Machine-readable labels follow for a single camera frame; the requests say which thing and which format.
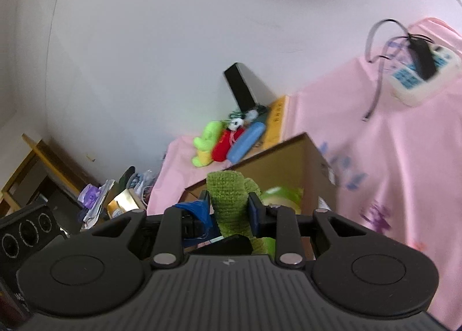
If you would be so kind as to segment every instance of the silver screw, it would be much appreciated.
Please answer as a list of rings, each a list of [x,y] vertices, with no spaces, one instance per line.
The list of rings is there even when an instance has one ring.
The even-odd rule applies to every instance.
[[[299,264],[303,261],[303,258],[297,253],[285,253],[279,257],[279,261],[285,264]]]
[[[157,264],[172,264],[176,261],[176,256],[172,253],[159,253],[154,256],[153,261]]]

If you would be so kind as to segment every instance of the red plush toy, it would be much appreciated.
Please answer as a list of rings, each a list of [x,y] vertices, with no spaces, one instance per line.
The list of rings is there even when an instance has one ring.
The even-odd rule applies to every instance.
[[[230,121],[228,128],[223,132],[220,140],[212,150],[212,159],[214,161],[225,161],[226,155],[231,146],[234,145],[237,138],[244,132],[244,120],[234,118]]]

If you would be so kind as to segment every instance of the plush toy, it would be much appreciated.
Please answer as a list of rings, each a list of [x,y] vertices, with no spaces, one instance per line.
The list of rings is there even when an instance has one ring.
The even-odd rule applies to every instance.
[[[212,159],[214,161],[225,161],[226,155],[237,138],[244,132],[244,119],[241,117],[232,118],[228,127],[221,135],[220,140],[212,150]]]
[[[196,137],[193,140],[194,147],[197,148],[197,156],[192,159],[193,165],[196,167],[205,167],[212,160],[212,149],[218,142],[223,131],[221,121],[211,121],[207,124],[201,137]]]

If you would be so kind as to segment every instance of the ribbed black surface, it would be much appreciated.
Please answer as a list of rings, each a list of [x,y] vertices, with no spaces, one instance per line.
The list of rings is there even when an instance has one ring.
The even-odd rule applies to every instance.
[[[389,321],[360,318],[333,307],[303,273],[280,269],[267,256],[230,259],[191,256],[182,267],[155,272],[141,294],[111,313],[74,320],[35,315],[22,330],[444,330],[424,313]]]

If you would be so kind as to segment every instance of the black cable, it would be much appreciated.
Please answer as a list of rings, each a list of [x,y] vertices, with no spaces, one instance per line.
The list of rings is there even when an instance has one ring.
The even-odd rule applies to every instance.
[[[370,53],[371,53],[372,42],[374,40],[375,33],[378,30],[378,28],[380,26],[382,26],[386,22],[394,22],[394,23],[396,23],[398,26],[400,26],[402,28],[402,30],[405,33],[405,36],[395,36],[395,37],[391,38],[389,41],[387,41],[385,43],[384,47],[382,48],[382,53],[380,55],[374,56],[371,59],[370,58]],[[382,21],[379,21],[375,25],[373,25],[373,27],[369,31],[369,35],[367,36],[367,40],[366,40],[366,48],[365,48],[365,51],[364,51],[364,57],[366,58],[366,61],[368,63],[370,63],[370,64],[375,63],[378,59],[380,60],[380,63],[378,65],[377,88],[376,88],[376,92],[375,92],[375,95],[374,95],[374,99],[372,100],[372,104],[370,105],[369,110],[364,115],[363,121],[365,121],[365,122],[369,121],[369,119],[372,117],[372,115],[373,115],[373,113],[374,113],[374,111],[375,111],[375,109],[377,107],[378,100],[379,100],[380,94],[382,92],[382,78],[383,78],[383,68],[385,67],[385,60],[391,60],[391,59],[394,59],[395,57],[397,57],[399,52],[401,50],[403,50],[403,44],[405,42],[411,40],[412,38],[419,38],[419,39],[423,39],[423,40],[425,40],[426,42],[429,42],[429,43],[435,43],[428,36],[421,35],[421,34],[411,34],[406,29],[406,27],[404,27],[404,25],[402,23],[396,21],[395,19],[383,19]],[[391,53],[390,54],[391,57],[389,57],[388,56],[388,48],[389,48],[389,46],[390,46],[390,44],[392,42],[394,42],[395,40],[398,40],[398,39],[404,39],[404,40],[401,41],[401,43],[399,45],[399,48],[394,53]]]

